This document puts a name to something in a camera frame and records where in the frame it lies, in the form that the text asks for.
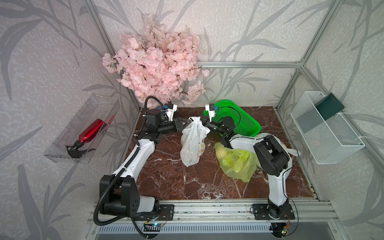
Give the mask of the green avocado plastic bag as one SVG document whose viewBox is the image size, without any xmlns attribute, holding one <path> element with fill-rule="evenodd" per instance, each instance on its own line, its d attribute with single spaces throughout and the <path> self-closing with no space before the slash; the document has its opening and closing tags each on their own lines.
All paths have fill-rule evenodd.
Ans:
<svg viewBox="0 0 384 240">
<path fill-rule="evenodd" d="M 229 149 L 215 143 L 215 153 L 224 174 L 244 183 L 248 183 L 256 170 L 261 169 L 257 155 L 250 151 Z"/>
</svg>

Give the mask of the white printed plastic bag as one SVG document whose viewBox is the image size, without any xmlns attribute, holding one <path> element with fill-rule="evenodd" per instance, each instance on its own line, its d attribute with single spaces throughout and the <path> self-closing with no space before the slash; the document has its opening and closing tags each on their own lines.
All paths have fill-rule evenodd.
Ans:
<svg viewBox="0 0 384 240">
<path fill-rule="evenodd" d="M 279 138 L 272 134 L 262 133 L 255 137 L 254 150 L 260 161 L 261 168 L 270 175 L 277 175 L 288 167 L 292 156 L 298 157 L 301 153 L 296 149 L 288 148 Z"/>
</svg>

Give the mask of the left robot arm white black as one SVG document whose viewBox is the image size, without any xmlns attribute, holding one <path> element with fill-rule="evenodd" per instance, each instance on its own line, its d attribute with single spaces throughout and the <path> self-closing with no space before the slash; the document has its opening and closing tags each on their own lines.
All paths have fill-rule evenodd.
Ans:
<svg viewBox="0 0 384 240">
<path fill-rule="evenodd" d="M 123 218 L 135 219 L 139 216 L 157 217 L 160 204 L 155 197 L 139 194 L 137 179 L 148 158 L 155 151 L 161 138 L 166 134 L 181 132 L 191 124 L 191 120 L 168 116 L 172 110 L 149 110 L 139 134 L 134 138 L 135 147 L 111 175 L 100 180 L 100 199 L 95 207 L 93 221 L 105 226 Z"/>
</svg>

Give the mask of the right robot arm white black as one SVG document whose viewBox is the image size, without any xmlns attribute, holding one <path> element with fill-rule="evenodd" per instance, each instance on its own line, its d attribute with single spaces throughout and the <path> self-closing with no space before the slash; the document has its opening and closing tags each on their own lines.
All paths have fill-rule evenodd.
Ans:
<svg viewBox="0 0 384 240">
<path fill-rule="evenodd" d="M 231 117 L 215 122 L 205 117 L 203 125 L 222 135 L 221 144 L 228 151 L 246 151 L 257 157 L 257 163 L 267 174 L 269 181 L 268 215 L 278 220 L 289 211 L 286 179 L 293 167 L 291 156 L 297 156 L 294 149 L 288 149 L 277 137 L 259 134 L 255 137 L 236 135 L 235 123 Z"/>
</svg>

